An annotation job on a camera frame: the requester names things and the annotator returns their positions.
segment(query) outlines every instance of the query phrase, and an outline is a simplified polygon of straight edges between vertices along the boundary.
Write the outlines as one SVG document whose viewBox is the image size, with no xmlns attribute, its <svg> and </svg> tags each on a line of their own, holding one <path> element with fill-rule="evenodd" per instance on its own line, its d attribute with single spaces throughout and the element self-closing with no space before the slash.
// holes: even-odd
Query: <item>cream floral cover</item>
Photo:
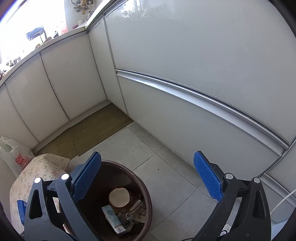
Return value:
<svg viewBox="0 0 296 241">
<path fill-rule="evenodd" d="M 58 179 L 69 164 L 70 159 L 53 154 L 44 154 L 35 157 L 18 176 L 10 189 L 10 215 L 12 226 L 20 234 L 24 231 L 24 226 L 20 222 L 17 208 L 17 200 L 28 202 L 28 196 L 34 179 L 43 178 L 44 181 Z M 54 198 L 58 209 L 58 199 Z"/>
</svg>

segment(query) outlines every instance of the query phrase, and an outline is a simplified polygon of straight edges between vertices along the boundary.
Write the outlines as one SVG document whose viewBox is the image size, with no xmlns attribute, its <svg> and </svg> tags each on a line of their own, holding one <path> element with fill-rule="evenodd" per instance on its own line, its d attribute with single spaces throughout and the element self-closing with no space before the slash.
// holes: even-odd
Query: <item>floor mat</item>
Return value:
<svg viewBox="0 0 296 241">
<path fill-rule="evenodd" d="M 71 127 L 77 154 L 80 156 L 129 123 L 133 122 L 114 104 L 109 104 Z"/>
<path fill-rule="evenodd" d="M 37 154 L 51 153 L 72 159 L 132 122 L 133 120 L 114 104 L 109 104 L 65 130 Z"/>
</svg>

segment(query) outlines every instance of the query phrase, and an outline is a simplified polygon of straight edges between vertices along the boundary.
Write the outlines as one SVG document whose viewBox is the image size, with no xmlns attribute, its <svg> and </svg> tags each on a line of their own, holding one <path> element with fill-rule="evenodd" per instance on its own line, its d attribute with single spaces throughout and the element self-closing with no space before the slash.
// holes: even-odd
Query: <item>barcode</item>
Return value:
<svg viewBox="0 0 296 241">
<path fill-rule="evenodd" d="M 120 234 L 120 233 L 125 232 L 125 231 L 126 231 L 126 229 L 123 226 L 119 226 L 119 227 L 115 228 L 115 232 L 117 234 Z"/>
</svg>

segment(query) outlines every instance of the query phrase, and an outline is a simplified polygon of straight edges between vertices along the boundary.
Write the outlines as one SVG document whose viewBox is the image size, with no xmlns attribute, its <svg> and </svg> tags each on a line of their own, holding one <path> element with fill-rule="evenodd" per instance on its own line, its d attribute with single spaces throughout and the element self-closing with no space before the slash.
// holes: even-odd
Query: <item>brown trash can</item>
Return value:
<svg viewBox="0 0 296 241">
<path fill-rule="evenodd" d="M 146 222 L 135 224 L 130 232 L 121 236 L 115 233 L 101 209 L 109 204 L 109 193 L 116 187 L 139 194 L 145 200 L 147 210 Z M 152 221 L 152 203 L 145 184 L 130 169 L 114 161 L 102 160 L 100 170 L 77 206 L 103 241 L 140 241 L 149 231 Z"/>
</svg>

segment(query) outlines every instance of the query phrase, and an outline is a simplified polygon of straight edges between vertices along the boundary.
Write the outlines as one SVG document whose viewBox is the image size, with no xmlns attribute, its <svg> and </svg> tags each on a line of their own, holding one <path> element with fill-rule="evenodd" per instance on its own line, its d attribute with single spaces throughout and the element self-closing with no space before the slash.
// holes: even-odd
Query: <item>blue rubber pad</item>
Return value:
<svg viewBox="0 0 296 241">
<path fill-rule="evenodd" d="M 211 197 L 220 202 L 223 197 L 223 193 L 222 183 L 219 178 L 199 152 L 194 154 L 193 163 Z"/>
<path fill-rule="evenodd" d="M 93 179 L 101 167 L 101 162 L 102 158 L 100 153 L 95 151 L 81 169 L 78 172 L 75 172 L 75 176 L 72 177 L 72 194 L 74 202 L 84 198 Z"/>
<path fill-rule="evenodd" d="M 20 222 L 25 225 L 25 213 L 26 213 L 27 203 L 23 200 L 17 200 L 17 209 L 19 211 Z"/>
</svg>

